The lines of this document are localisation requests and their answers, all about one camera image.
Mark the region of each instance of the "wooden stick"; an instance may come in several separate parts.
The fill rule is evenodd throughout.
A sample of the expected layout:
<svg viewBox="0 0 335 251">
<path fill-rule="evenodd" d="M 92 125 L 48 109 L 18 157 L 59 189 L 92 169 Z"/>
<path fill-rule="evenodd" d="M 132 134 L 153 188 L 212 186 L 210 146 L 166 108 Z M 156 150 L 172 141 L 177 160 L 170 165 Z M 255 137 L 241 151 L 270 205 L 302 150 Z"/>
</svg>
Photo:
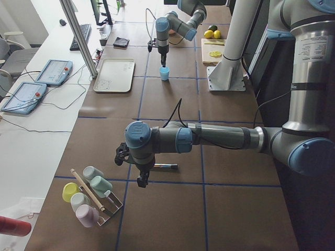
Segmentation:
<svg viewBox="0 0 335 251">
<path fill-rule="evenodd" d="M 94 201 L 94 203 L 99 207 L 99 210 L 104 212 L 106 210 L 105 206 L 103 206 L 101 202 L 95 197 L 95 195 L 92 193 L 89 187 L 85 184 L 85 182 L 81 179 L 81 177 L 78 175 L 75 169 L 71 169 L 71 173 L 78 180 L 80 185 L 85 189 L 85 191 L 88 193 L 90 198 Z"/>
</svg>

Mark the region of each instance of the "blue cup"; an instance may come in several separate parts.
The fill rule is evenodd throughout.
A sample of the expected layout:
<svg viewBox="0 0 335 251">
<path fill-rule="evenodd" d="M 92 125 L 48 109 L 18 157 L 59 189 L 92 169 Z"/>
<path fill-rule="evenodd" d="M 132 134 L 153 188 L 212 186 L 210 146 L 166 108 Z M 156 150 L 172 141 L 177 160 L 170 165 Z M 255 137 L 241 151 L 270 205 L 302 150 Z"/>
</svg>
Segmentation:
<svg viewBox="0 0 335 251">
<path fill-rule="evenodd" d="M 170 68 L 160 67 L 159 73 L 161 74 L 161 80 L 167 81 L 169 79 Z"/>
</svg>

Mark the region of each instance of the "computer mouse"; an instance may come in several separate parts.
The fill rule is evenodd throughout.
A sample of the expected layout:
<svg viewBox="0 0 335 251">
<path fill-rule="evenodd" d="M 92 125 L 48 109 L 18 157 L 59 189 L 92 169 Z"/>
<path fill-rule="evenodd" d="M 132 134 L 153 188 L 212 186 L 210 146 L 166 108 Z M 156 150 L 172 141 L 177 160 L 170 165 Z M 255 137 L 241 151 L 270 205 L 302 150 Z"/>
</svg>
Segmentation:
<svg viewBox="0 0 335 251">
<path fill-rule="evenodd" d="M 67 24 L 64 19 L 59 19 L 59 23 L 61 24 L 61 26 L 65 26 Z"/>
</svg>

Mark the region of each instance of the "lemon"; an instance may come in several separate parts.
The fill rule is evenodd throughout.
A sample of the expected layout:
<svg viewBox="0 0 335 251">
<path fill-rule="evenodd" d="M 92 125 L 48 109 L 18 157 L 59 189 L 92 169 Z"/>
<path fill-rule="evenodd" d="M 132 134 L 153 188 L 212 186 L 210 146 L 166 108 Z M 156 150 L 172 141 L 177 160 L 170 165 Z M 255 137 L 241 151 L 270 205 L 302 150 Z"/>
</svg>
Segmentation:
<svg viewBox="0 0 335 251">
<path fill-rule="evenodd" d="M 220 39 L 221 38 L 221 31 L 219 31 L 219 30 L 214 31 L 214 38 Z"/>
<path fill-rule="evenodd" d="M 219 58 L 222 56 L 222 53 L 220 51 L 211 51 L 209 55 L 212 56 L 213 58 Z"/>
<path fill-rule="evenodd" d="M 214 32 L 212 30 L 206 30 L 204 33 L 205 38 L 211 38 Z"/>
</svg>

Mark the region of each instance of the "white tray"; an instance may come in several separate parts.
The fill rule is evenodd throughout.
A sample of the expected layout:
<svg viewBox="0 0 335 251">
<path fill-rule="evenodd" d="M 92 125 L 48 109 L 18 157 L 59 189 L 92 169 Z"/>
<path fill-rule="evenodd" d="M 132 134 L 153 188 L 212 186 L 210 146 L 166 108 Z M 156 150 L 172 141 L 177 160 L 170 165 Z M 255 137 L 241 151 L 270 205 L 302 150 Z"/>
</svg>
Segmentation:
<svg viewBox="0 0 335 251">
<path fill-rule="evenodd" d="M 108 93 L 130 91 L 134 68 L 135 59 L 104 59 L 93 90 Z"/>
</svg>

